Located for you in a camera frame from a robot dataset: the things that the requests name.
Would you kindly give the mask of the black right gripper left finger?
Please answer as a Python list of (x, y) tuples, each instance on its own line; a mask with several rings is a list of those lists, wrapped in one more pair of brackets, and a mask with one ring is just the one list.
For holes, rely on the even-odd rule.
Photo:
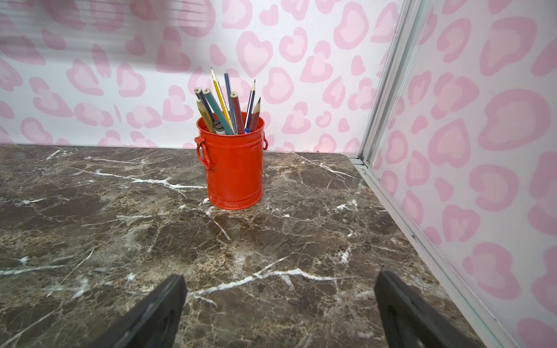
[(172, 347), (187, 299), (182, 275), (170, 275), (89, 347)]

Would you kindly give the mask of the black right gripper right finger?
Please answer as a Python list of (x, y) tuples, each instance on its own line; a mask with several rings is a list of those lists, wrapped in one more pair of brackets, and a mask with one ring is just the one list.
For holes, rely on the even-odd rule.
[(395, 273), (381, 271), (374, 286), (389, 347), (476, 347)]

